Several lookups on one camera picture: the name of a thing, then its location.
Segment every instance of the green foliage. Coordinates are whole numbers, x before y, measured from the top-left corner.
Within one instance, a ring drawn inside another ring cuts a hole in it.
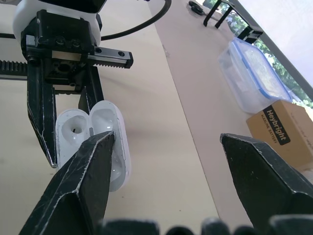
[[[212,8],[217,0],[205,0],[203,5]],[[221,4],[219,10],[223,14],[228,9],[227,4]],[[227,23],[229,25],[230,30],[238,36],[246,27],[247,23],[235,12],[232,11],[229,16],[226,18]],[[303,89],[299,86],[299,84],[294,80],[294,78],[287,72],[284,66],[277,60],[277,58],[272,54],[269,48],[262,42],[262,40],[257,40],[254,45],[258,47],[263,54],[268,59],[271,66],[276,71],[277,75],[280,77],[282,82],[299,98],[301,101],[295,101],[301,106],[309,106],[313,108],[312,100],[307,96],[307,94],[303,91]]]

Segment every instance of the blue container lid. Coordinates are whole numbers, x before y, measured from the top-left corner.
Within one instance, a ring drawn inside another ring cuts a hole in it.
[[[231,43],[262,95],[268,99],[292,102],[292,97],[260,49],[238,38],[234,38]]]

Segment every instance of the plastic food container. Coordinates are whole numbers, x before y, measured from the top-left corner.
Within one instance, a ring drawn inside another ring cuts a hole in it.
[[[273,102],[292,98],[280,78],[255,46],[234,38],[219,63],[239,106],[256,114]]]

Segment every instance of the cardboard box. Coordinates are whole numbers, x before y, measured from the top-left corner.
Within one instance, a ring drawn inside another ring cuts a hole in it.
[[[246,122],[252,136],[289,165],[300,172],[313,168],[313,122],[303,107],[279,100]]]

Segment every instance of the black label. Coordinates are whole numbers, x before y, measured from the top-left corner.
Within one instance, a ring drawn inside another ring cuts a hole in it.
[[[285,131],[285,128],[283,127],[282,123],[280,122],[275,110],[270,105],[266,109],[263,110],[275,136],[278,139],[278,142],[280,145],[284,145],[286,143],[290,142],[290,138]]]

